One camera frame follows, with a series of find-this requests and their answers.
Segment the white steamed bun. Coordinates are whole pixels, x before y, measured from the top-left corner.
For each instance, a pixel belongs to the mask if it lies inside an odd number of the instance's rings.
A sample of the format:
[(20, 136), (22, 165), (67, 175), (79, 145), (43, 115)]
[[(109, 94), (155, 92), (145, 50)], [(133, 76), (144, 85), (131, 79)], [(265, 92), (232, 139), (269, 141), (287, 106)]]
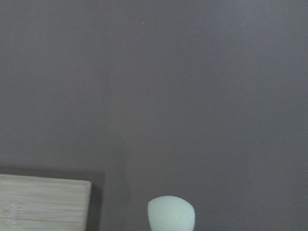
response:
[(152, 231), (193, 231), (193, 206), (176, 196), (160, 196), (148, 203), (148, 220)]

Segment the bamboo cutting board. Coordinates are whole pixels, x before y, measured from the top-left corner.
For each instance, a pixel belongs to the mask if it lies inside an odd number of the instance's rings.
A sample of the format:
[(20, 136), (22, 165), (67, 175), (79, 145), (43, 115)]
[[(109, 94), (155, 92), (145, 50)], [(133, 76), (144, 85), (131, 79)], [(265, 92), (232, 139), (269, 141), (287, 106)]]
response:
[(2, 174), (2, 231), (84, 231), (92, 184), (68, 180)]

